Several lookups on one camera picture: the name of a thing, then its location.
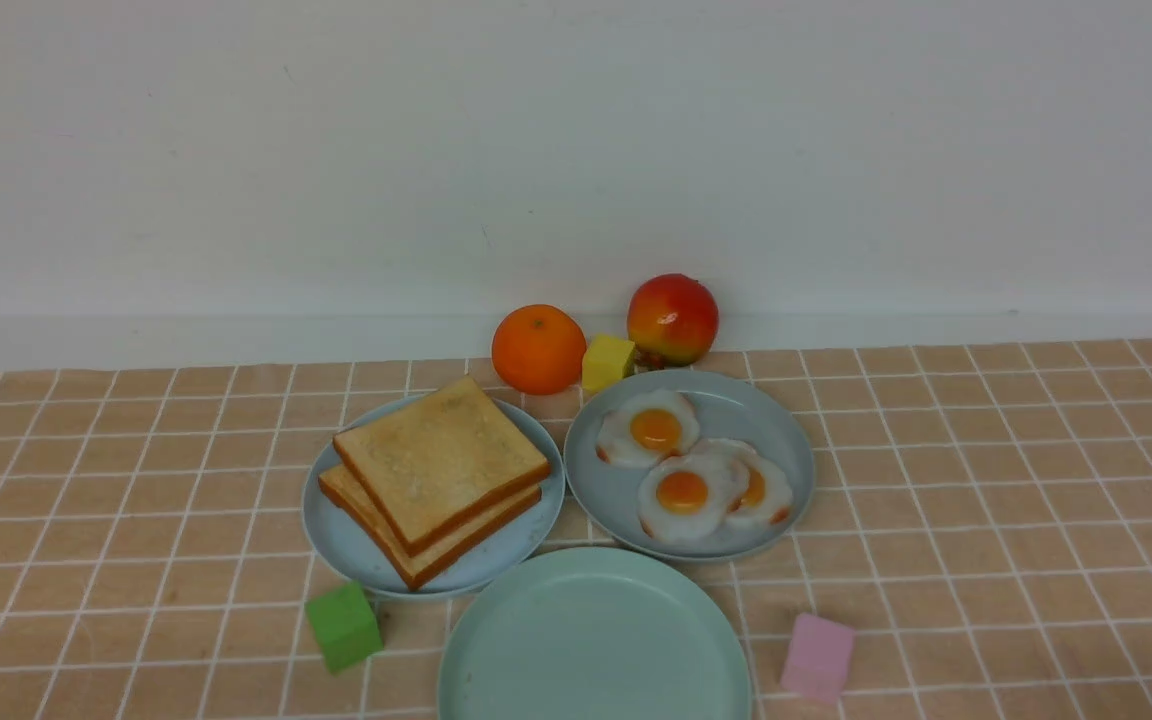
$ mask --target stack of toast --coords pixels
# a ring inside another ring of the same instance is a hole
[[[470,377],[333,439],[319,488],[414,592],[540,502],[550,462]]]

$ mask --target fried egg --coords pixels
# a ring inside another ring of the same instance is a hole
[[[662,457],[682,455],[700,437],[695,407],[672,389],[629,397],[602,418],[598,456],[617,468],[650,468]]]
[[[749,486],[749,470],[728,455],[668,457],[639,485],[639,523],[650,538],[698,541],[723,524]]]
[[[740,498],[740,503],[727,524],[735,529],[765,528],[780,523],[790,516],[794,506],[794,488],[785,471],[758,454],[745,441],[728,438],[707,438],[691,448],[692,455],[722,455],[737,460],[749,469],[749,486]]]

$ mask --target pink cube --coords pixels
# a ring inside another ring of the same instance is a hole
[[[803,612],[794,621],[790,655],[781,673],[781,687],[813,700],[838,702],[847,683],[855,635],[849,626]]]

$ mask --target orange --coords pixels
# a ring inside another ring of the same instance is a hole
[[[579,381],[585,333],[553,305],[518,306],[492,338],[492,366],[520,392],[554,395]]]

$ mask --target green cube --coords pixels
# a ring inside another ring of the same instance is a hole
[[[349,583],[305,602],[323,661],[333,675],[380,652],[380,628],[358,583]]]

